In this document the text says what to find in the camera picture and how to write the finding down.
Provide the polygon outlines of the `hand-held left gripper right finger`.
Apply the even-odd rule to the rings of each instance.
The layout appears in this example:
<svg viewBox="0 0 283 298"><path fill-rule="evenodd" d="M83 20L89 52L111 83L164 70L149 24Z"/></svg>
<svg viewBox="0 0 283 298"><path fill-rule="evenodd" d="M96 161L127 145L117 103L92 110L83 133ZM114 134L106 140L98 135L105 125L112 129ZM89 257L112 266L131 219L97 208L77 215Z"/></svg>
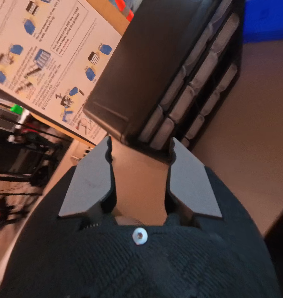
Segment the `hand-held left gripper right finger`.
<svg viewBox="0 0 283 298"><path fill-rule="evenodd" d="M205 165L176 138L170 143L172 162L166 182L166 211L176 213L183 225L196 216L222 220L222 212Z"/></svg>

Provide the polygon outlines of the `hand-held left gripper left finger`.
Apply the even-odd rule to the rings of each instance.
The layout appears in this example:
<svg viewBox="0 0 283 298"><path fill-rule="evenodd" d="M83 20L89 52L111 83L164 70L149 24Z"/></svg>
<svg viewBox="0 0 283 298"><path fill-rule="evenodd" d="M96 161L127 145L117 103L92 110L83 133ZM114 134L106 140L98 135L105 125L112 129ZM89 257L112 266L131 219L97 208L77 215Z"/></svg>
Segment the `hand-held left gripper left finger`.
<svg viewBox="0 0 283 298"><path fill-rule="evenodd" d="M78 162L65 195L60 218L83 218L100 224L116 206L116 186L112 166L112 139L105 137Z"/></svg>

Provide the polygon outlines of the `row of clear cabinet drawers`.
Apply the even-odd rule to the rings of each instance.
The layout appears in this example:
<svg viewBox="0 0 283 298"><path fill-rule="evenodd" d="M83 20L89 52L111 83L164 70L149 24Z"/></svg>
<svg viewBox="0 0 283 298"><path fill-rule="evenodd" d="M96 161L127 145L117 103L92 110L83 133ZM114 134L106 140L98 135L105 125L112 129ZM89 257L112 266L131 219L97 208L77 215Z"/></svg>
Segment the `row of clear cabinet drawers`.
<svg viewBox="0 0 283 298"><path fill-rule="evenodd" d="M240 25L236 1L221 1L194 48L183 63L173 82L155 108L138 141L162 150L169 137L177 130L177 138L188 147L202 128L224 91L237 73L233 63L207 103L197 111L196 100L220 63L220 57Z"/></svg>

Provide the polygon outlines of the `black drawer cabinet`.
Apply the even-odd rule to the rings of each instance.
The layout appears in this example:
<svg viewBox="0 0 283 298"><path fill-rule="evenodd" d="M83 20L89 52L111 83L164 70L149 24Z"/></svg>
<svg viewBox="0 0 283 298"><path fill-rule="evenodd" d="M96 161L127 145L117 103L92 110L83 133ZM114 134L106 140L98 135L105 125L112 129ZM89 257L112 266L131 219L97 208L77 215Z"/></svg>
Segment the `black drawer cabinet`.
<svg viewBox="0 0 283 298"><path fill-rule="evenodd" d="M240 76L245 1L236 2L240 25L199 93L197 111L201 111L233 63L237 73L205 117L202 128L187 147L189 150L194 148ZM123 145L168 162L172 138L181 142L177 130L158 151L138 141L138 137L220 3L219 0L142 1L83 107L85 116Z"/></svg>

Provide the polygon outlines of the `blue plastic bin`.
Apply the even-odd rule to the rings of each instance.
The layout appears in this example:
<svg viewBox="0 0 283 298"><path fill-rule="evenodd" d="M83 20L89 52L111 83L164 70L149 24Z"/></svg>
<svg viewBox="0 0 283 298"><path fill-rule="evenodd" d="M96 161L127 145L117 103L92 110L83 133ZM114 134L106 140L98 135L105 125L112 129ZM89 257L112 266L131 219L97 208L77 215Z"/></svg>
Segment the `blue plastic bin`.
<svg viewBox="0 0 283 298"><path fill-rule="evenodd" d="M283 0L245 1L243 42L283 40Z"/></svg>

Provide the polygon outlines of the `orange striped object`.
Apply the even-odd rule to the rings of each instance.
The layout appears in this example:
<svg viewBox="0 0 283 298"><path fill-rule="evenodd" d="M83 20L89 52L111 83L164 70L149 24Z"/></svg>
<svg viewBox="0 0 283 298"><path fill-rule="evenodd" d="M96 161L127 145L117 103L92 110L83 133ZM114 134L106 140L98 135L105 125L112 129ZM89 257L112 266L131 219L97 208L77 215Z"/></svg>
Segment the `orange striped object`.
<svg viewBox="0 0 283 298"><path fill-rule="evenodd" d="M121 12L121 14L129 21L131 22L133 17L134 17L134 13L132 12L132 10L129 8L129 6L126 4L126 2L124 0L114 0L114 2L117 5L117 9Z"/></svg>

